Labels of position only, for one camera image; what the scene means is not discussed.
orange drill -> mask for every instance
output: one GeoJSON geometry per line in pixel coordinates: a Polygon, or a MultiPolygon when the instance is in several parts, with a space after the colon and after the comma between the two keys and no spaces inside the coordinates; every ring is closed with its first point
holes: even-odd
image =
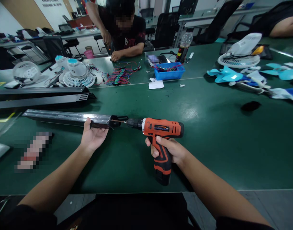
{"type": "Polygon", "coordinates": [[[184,135],[183,123],[144,118],[128,119],[126,124],[132,128],[142,130],[142,133],[149,138],[151,144],[158,150],[159,156],[154,159],[156,179],[162,185],[168,185],[171,175],[171,155],[166,147],[157,143],[156,136],[165,139],[181,138],[184,135]]]}

drill bit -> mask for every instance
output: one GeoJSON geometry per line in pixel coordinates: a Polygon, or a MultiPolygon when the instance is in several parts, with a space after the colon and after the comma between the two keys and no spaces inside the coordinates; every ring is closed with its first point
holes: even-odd
{"type": "Polygon", "coordinates": [[[126,123],[126,121],[118,121],[118,120],[113,120],[113,119],[111,119],[111,121],[126,123]]]}

drill handle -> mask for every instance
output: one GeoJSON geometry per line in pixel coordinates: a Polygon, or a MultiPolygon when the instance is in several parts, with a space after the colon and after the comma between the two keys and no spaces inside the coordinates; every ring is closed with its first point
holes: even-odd
{"type": "Polygon", "coordinates": [[[168,185],[170,183],[170,175],[172,169],[171,154],[166,147],[160,145],[156,141],[156,136],[148,136],[148,138],[159,152],[159,156],[154,159],[156,179],[162,185],[168,185]]]}

blue plastic box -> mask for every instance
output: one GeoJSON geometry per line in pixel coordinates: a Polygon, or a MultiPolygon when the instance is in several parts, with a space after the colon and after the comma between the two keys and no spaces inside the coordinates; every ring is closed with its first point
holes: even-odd
{"type": "MultiPolygon", "coordinates": [[[[180,62],[171,62],[171,63],[163,63],[156,65],[161,68],[172,68],[174,66],[181,65],[180,62]]],[[[184,66],[179,66],[177,71],[169,71],[169,72],[161,72],[159,73],[156,69],[154,69],[156,80],[171,80],[171,79],[181,79],[183,73],[185,72],[184,66]]]]}

hand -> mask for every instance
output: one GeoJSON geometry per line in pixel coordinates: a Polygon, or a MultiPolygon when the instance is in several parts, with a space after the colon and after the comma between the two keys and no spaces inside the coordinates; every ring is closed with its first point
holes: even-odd
{"type": "Polygon", "coordinates": [[[120,58],[123,57],[123,54],[122,54],[122,51],[119,50],[119,51],[114,51],[112,54],[111,54],[111,60],[113,62],[116,62],[118,60],[120,60],[120,58]]]}
{"type": "Polygon", "coordinates": [[[108,129],[90,128],[91,120],[88,117],[84,123],[84,131],[80,146],[92,153],[104,142],[108,129]]]}
{"type": "Polygon", "coordinates": [[[111,44],[111,35],[108,32],[108,30],[106,30],[106,29],[101,30],[101,35],[103,37],[103,42],[106,45],[108,45],[108,47],[110,47],[110,44],[111,44]]]}
{"type": "MultiPolygon", "coordinates": [[[[160,136],[157,136],[156,141],[158,142],[158,144],[165,146],[168,149],[168,151],[171,153],[173,163],[180,164],[185,156],[190,154],[190,152],[185,149],[184,146],[182,146],[174,139],[167,140],[161,138],[160,136]]],[[[151,154],[154,158],[159,156],[158,150],[151,144],[148,138],[146,138],[146,145],[151,146],[151,154]]]]}

